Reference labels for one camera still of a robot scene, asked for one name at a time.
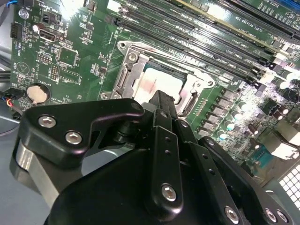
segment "connector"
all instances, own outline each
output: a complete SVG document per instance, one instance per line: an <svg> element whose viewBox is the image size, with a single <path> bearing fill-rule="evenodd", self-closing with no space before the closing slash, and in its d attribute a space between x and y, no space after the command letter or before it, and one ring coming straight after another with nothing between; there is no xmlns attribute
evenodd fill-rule
<svg viewBox="0 0 300 225"><path fill-rule="evenodd" d="M12 22L10 25L10 37L16 39L22 39L23 37L23 26L21 24Z"/></svg>
<svg viewBox="0 0 300 225"><path fill-rule="evenodd" d="M5 97L11 100L18 100L24 96L25 96L25 91L16 88L10 88L5 92L0 92L0 98Z"/></svg>

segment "white grid panel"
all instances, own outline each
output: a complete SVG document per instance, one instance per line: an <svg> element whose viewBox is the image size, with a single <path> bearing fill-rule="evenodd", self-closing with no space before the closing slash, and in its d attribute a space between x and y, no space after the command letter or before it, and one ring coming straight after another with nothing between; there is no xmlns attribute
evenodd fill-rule
<svg viewBox="0 0 300 225"><path fill-rule="evenodd" d="M292 169L279 183L300 210L300 165Z"/></svg>

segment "black bracket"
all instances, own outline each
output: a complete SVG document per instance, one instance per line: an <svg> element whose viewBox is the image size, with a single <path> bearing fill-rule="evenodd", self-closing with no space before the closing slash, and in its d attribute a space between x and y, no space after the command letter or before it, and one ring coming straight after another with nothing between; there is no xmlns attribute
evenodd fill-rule
<svg viewBox="0 0 300 225"><path fill-rule="evenodd" d="M66 179L72 182L57 189L47 225L293 224L214 140L195 139L190 126L178 119L172 97L157 91L148 106L144 110L134 100L118 99L25 112L18 141L44 161L38 166L46 165L49 173L77 171L87 155L125 143L133 146L87 176ZM67 136L70 132L77 134L75 140ZM92 141L95 132L98 138ZM12 161L18 151L16 147ZM26 177L24 170L11 171L16 178ZM55 177L49 174L47 182ZM41 178L21 182L45 197L45 189L32 185Z"/></svg>

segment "blue cable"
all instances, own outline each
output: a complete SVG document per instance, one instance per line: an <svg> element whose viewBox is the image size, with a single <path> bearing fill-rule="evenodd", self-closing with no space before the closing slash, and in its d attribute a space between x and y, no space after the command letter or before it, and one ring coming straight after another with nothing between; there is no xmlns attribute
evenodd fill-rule
<svg viewBox="0 0 300 225"><path fill-rule="evenodd" d="M6 7L8 7L10 4L17 3L17 2L18 2L17 0L9 1L9 2L6 4Z"/></svg>

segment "motherboard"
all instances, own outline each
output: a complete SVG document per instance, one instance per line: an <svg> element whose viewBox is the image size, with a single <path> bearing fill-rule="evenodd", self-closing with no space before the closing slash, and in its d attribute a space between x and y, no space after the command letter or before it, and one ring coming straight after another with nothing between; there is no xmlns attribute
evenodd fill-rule
<svg viewBox="0 0 300 225"><path fill-rule="evenodd" d="M22 110L162 90L252 173L299 156L297 2L20 0L11 37Z"/></svg>

